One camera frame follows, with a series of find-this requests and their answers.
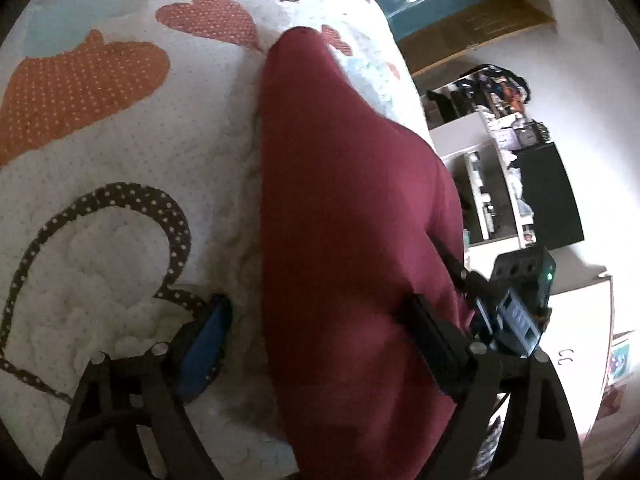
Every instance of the white wall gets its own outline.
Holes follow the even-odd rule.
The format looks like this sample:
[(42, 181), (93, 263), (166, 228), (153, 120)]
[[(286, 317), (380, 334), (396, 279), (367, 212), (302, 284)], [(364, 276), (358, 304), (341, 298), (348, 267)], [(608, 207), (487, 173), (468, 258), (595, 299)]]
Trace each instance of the white wall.
[(430, 73), (440, 84), (490, 62), (523, 76), (527, 113), (549, 127), (571, 181), (585, 241), (556, 251), (558, 287), (613, 275), (615, 331), (640, 328), (640, 51), (606, 0), (554, 0), (558, 33), (539, 28)]

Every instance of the screw head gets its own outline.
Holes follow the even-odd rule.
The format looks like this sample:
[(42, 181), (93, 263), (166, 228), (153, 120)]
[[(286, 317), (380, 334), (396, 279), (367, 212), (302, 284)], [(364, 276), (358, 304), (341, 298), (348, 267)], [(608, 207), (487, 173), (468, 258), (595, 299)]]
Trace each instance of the screw head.
[(547, 361), (549, 361), (549, 356), (542, 350), (536, 350), (535, 352), (533, 352), (533, 357), (539, 363), (546, 363)]
[(484, 355), (486, 354), (486, 345), (480, 341), (473, 341), (469, 345), (469, 350), (471, 350), (472, 354)]
[(104, 352), (94, 352), (91, 354), (91, 362), (94, 365), (99, 365), (104, 361), (105, 358), (106, 355), (104, 354)]
[(156, 343), (151, 347), (151, 353), (156, 356), (161, 356), (169, 351), (169, 344), (165, 342)]

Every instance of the cabinet door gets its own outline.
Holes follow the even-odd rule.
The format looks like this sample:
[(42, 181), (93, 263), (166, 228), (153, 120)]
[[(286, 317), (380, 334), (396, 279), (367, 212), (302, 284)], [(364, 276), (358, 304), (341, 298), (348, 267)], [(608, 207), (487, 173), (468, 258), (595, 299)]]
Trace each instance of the cabinet door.
[(610, 280), (555, 294), (542, 348), (553, 361), (575, 427), (583, 441), (598, 414), (609, 365), (612, 328)]

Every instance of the maroon fabric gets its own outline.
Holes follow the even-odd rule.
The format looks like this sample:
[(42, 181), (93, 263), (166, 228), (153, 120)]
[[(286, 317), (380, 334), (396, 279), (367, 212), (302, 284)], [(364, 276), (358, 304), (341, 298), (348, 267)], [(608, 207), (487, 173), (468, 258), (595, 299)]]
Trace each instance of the maroon fabric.
[(359, 97), (314, 30), (270, 50), (260, 113), (264, 333), (302, 477), (413, 480), (454, 405), (392, 312), (420, 292), (468, 323), (427, 235), (462, 259), (454, 183)]

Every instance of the bedsheet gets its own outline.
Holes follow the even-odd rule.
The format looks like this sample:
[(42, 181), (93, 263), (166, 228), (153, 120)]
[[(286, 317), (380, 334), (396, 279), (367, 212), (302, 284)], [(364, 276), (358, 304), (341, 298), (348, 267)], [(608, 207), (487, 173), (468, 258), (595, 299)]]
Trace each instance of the bedsheet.
[(262, 337), (255, 105), (297, 25), (430, 142), (373, 0), (32, 0), (0, 48), (0, 416), (37, 470), (92, 352), (170, 340), (212, 292), (234, 322), (194, 428), (228, 480), (296, 470)]

